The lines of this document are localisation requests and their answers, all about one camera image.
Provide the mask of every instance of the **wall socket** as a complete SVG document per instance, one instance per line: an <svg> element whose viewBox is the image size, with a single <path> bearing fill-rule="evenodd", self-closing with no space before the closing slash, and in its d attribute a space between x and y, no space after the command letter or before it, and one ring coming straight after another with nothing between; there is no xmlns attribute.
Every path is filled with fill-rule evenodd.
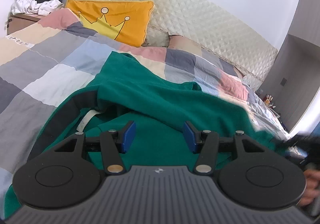
<svg viewBox="0 0 320 224"><path fill-rule="evenodd" d="M284 86L285 83L287 83L287 80L286 80L285 78L283 78L283 79L281 80L281 82L280 82L280 85Z"/></svg>

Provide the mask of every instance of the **pink square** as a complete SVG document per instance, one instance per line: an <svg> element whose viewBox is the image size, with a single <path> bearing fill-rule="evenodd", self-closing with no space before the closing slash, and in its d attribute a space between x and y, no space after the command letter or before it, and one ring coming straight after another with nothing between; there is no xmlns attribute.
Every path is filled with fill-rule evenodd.
<svg viewBox="0 0 320 224"><path fill-rule="evenodd" d="M165 47L132 47L127 44L121 44L119 51L130 51L134 55L139 55L146 59L162 63L165 62L165 56L167 54L167 48Z"/></svg>
<svg viewBox="0 0 320 224"><path fill-rule="evenodd" d="M242 82L233 79L223 71L221 72L221 80L218 89L227 95L247 101L249 92L246 87L242 85Z"/></svg>
<svg viewBox="0 0 320 224"><path fill-rule="evenodd" d="M63 8L50 13L48 16L39 20L38 23L42 27L51 27L53 29L63 30L78 21L79 19L72 11L70 11L70 9Z"/></svg>

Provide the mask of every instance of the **yellow pillow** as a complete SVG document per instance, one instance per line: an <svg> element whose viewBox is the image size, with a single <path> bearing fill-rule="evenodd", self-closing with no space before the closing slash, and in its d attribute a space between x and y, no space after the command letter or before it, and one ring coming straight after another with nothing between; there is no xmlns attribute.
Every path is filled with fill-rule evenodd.
<svg viewBox="0 0 320 224"><path fill-rule="evenodd" d="M146 38L153 1L67 0L84 27L116 41L140 47Z"/></svg>

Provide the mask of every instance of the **bed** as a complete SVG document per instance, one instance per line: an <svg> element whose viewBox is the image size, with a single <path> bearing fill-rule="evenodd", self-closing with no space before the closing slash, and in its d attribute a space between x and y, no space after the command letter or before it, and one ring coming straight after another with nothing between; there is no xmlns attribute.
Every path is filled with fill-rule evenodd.
<svg viewBox="0 0 320 224"><path fill-rule="evenodd" d="M275 60L275 48L207 0L152 1L155 9L142 47L119 43L83 27L79 17L67 8L0 39L1 218L4 207L10 207L4 198L10 199L15 171L30 155L38 155L57 140L55 127L46 132L57 108L89 86L110 62L110 56L130 54L157 80L182 85L195 82L208 96L242 107L253 131L264 131L280 140L290 138L254 93ZM192 40L202 55L168 48L171 35ZM234 74L234 67L243 78ZM119 74L128 69L123 66Z"/></svg>

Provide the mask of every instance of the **blue gripper pad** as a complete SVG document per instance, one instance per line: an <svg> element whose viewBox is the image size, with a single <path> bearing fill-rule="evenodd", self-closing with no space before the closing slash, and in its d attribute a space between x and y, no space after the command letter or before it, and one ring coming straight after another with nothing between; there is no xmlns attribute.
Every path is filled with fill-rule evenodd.
<svg viewBox="0 0 320 224"><path fill-rule="evenodd" d="M124 132L123 135L123 142L121 144L121 153L126 153L129 151L129 148L133 142L133 139L136 135L136 123L133 122L127 129L127 131Z"/></svg>
<svg viewBox="0 0 320 224"><path fill-rule="evenodd" d="M188 148L191 152L196 153L198 150L198 145L196 143L195 133L191 130L189 125L185 122L183 124L183 137L186 141Z"/></svg>

